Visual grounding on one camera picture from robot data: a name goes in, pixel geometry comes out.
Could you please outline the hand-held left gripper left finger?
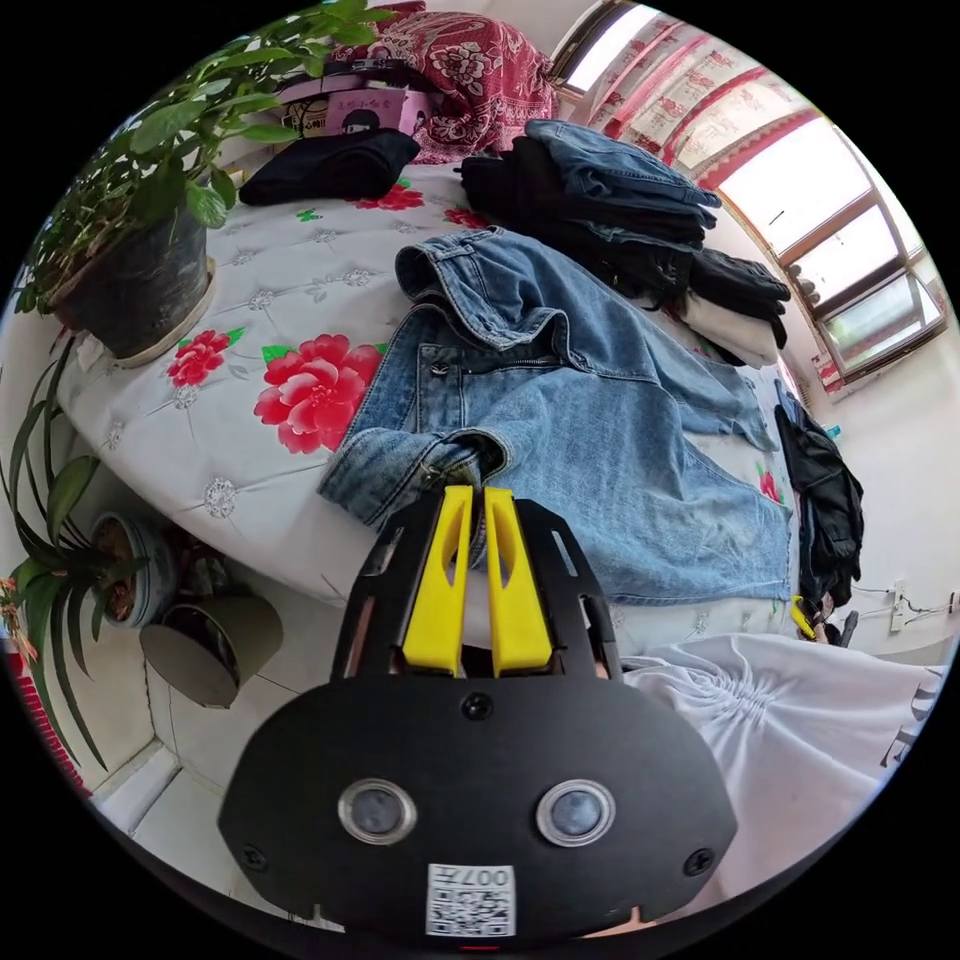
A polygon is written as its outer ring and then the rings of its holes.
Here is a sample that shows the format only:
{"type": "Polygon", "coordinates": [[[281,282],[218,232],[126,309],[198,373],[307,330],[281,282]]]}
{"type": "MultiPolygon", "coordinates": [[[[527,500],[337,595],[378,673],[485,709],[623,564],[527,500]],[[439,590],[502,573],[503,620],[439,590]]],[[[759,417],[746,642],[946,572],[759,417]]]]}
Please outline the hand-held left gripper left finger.
{"type": "Polygon", "coordinates": [[[402,646],[409,669],[460,667],[473,495],[449,486],[440,500],[402,646]]]}

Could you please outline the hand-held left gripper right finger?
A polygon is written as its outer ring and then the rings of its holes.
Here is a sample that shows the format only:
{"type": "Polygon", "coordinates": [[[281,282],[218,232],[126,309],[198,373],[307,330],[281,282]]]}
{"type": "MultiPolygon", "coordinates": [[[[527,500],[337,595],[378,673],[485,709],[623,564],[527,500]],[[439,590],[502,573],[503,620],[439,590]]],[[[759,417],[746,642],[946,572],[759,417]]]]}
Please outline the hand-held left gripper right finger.
{"type": "Polygon", "coordinates": [[[509,490],[484,490],[484,520],[493,670],[543,671],[550,663],[553,646],[509,490]]]}

